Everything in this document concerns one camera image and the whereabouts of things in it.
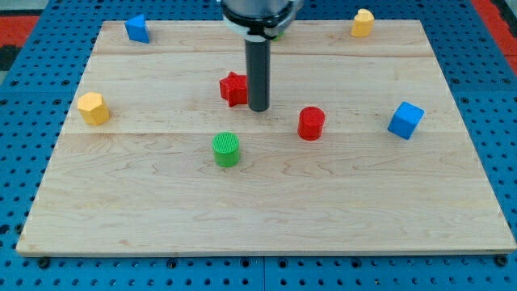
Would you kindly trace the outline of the green block behind arm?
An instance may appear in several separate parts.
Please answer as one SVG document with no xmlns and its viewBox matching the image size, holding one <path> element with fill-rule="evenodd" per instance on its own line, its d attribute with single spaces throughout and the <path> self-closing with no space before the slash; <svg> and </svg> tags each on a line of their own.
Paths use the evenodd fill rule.
<svg viewBox="0 0 517 291">
<path fill-rule="evenodd" d="M 283 36 L 283 33 L 280 33 L 279 35 L 277 35 L 276 37 L 274 37 L 271 41 L 278 41 L 280 40 L 280 38 Z"/>
</svg>

